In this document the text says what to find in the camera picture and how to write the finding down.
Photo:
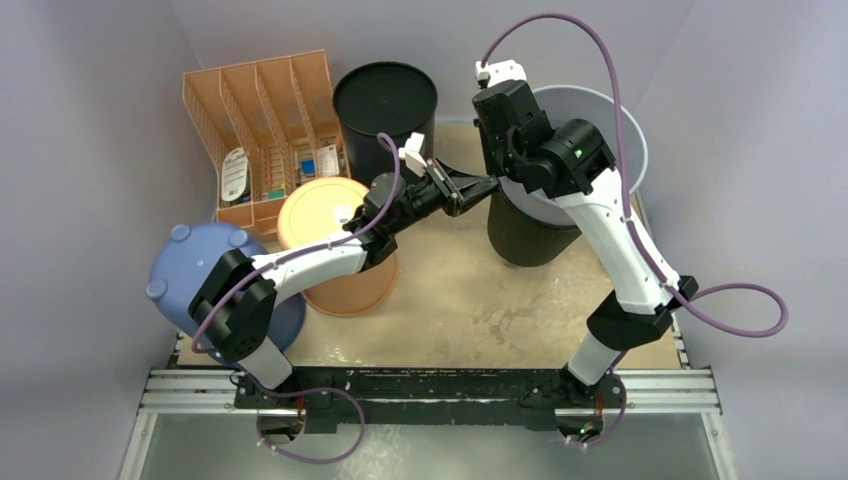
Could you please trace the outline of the grey plastic bucket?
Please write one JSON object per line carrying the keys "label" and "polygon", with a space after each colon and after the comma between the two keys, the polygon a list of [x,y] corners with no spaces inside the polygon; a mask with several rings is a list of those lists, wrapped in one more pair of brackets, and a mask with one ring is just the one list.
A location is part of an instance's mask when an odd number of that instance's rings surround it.
{"label": "grey plastic bucket", "polygon": [[[568,120],[587,120],[598,128],[616,158],[620,157],[616,143],[613,99],[588,87],[577,85],[550,85],[534,90],[539,107],[550,123],[560,127]],[[627,185],[631,194],[640,187],[649,164],[649,149],[645,135],[628,111],[622,113],[624,149],[628,165]],[[520,219],[534,221],[546,228],[570,228],[575,225],[571,217],[543,191],[529,193],[521,184],[503,176],[496,199],[504,211]]]}

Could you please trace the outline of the black ribbed bin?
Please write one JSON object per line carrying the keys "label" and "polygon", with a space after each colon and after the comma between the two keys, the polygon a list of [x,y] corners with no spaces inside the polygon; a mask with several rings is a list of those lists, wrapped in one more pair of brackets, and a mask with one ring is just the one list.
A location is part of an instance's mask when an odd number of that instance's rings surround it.
{"label": "black ribbed bin", "polygon": [[552,262],[580,236],[574,225],[554,225],[521,212],[502,192],[490,197],[487,235],[494,251],[520,267]]}

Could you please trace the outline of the dark navy cylindrical bin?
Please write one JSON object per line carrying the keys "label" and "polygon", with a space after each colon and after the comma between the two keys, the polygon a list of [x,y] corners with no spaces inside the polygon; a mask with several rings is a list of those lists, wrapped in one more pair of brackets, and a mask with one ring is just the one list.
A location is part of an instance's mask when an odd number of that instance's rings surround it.
{"label": "dark navy cylindrical bin", "polygon": [[368,186],[393,171],[390,152],[377,140],[389,135],[402,147],[422,133],[424,156],[434,155],[438,91],[422,70],[405,63],[381,61],[359,66],[338,82],[333,108],[338,117],[352,178]]}

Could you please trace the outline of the orange plastic bucket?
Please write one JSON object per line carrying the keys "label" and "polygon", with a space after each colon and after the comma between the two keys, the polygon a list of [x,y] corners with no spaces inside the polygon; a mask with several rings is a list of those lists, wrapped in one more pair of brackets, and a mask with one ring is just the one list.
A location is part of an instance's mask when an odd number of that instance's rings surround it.
{"label": "orange plastic bucket", "polygon": [[[297,188],[282,205],[277,237],[285,249],[300,247],[340,233],[362,204],[368,188],[346,177],[326,177]],[[399,275],[393,253],[363,273],[328,280],[303,292],[315,309],[329,315],[362,315],[380,305],[392,292]]]}

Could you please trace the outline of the large blue plastic bucket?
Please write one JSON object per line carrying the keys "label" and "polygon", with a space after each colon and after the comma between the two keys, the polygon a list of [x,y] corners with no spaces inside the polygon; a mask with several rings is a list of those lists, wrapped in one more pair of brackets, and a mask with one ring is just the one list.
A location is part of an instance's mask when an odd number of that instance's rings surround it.
{"label": "large blue plastic bucket", "polygon": [[[269,253],[246,230],[215,222],[175,226],[170,240],[157,254],[146,295],[186,337],[198,328],[188,313],[191,300],[219,257],[234,248],[239,248],[248,257]],[[300,294],[275,307],[268,336],[281,350],[287,350],[297,339],[305,323],[306,310],[306,301]]]}

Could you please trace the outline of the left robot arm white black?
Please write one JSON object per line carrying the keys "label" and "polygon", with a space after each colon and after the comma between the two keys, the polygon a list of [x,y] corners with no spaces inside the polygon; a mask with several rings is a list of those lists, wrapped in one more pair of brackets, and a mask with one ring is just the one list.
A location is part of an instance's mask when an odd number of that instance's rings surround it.
{"label": "left robot arm white black", "polygon": [[359,274],[383,263],[397,248],[396,236],[438,210],[459,216],[499,189],[494,176],[476,176],[425,163],[425,174],[408,184],[398,172],[376,177],[351,220],[325,239],[269,255],[222,254],[188,306],[210,352],[234,364],[259,386],[272,408],[297,399],[294,368],[268,337],[276,305],[309,288]]}

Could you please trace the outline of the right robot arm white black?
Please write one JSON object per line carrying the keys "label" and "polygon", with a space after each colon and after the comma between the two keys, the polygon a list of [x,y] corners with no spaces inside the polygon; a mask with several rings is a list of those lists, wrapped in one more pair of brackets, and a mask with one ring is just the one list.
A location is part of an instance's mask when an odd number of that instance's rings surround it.
{"label": "right robot arm white black", "polygon": [[661,338],[697,281],[665,262],[630,203],[624,157],[647,160],[644,135],[612,98],[586,87],[533,89],[504,80],[472,99],[487,167],[536,203],[557,207],[580,230],[613,290],[561,371],[561,392],[584,407],[626,351]]}

